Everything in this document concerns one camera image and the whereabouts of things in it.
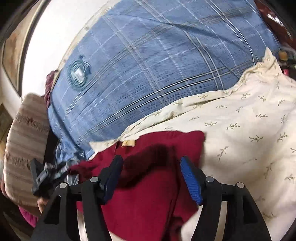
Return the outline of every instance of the maroon cloth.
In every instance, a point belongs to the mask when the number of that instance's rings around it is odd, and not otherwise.
[[[52,89],[52,83],[54,81],[54,73],[56,73],[56,72],[57,72],[57,70],[51,71],[46,76],[44,101],[46,103],[47,109],[50,106],[50,91]]]
[[[128,241],[177,241],[181,226],[197,211],[180,171],[180,159],[186,155],[197,165],[204,139],[201,131],[149,133],[136,140],[135,147],[114,144],[70,172],[78,173],[83,182],[121,155],[124,165],[118,186],[102,206],[108,229]],[[83,211],[81,202],[77,208]]]
[[[34,216],[33,214],[29,213],[27,210],[23,209],[19,206],[19,210],[24,217],[24,219],[32,226],[36,227],[36,223],[38,222],[38,217]]]

